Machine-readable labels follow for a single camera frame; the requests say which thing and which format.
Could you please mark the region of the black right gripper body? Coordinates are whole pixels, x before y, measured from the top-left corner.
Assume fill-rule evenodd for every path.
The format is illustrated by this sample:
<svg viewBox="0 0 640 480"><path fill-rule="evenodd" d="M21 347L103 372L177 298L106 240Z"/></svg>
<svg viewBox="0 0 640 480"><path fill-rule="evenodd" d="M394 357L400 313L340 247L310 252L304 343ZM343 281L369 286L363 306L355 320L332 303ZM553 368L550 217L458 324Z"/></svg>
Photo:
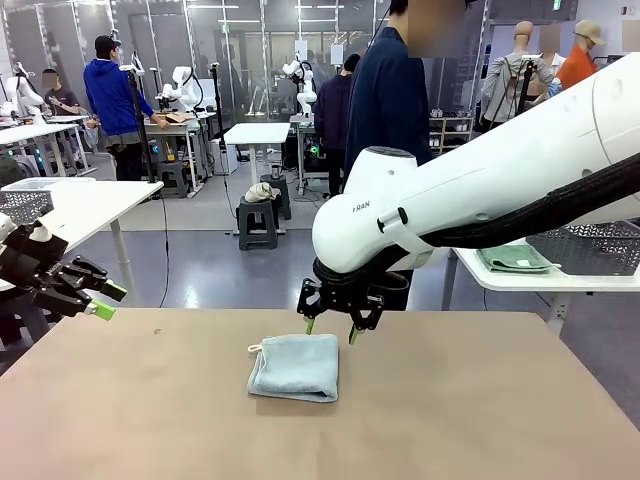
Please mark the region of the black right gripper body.
<svg viewBox="0 0 640 480"><path fill-rule="evenodd" d="M369 311L371 305L368 299L369 284L367 282L353 282L349 284L333 284L322 282L319 287L319 304L322 313L335 311L351 313Z"/></svg>

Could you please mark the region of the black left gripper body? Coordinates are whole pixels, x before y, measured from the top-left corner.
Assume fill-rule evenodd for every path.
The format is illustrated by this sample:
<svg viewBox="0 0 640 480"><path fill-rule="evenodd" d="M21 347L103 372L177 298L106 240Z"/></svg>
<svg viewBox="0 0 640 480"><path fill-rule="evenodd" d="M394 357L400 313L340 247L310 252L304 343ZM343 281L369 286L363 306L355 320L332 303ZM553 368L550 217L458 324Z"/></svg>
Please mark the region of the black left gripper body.
<svg viewBox="0 0 640 480"><path fill-rule="evenodd" d="M20 225L1 242L1 278L26 291L32 303L69 316L74 292L82 289L64 261L67 242L42 225Z"/></svg>

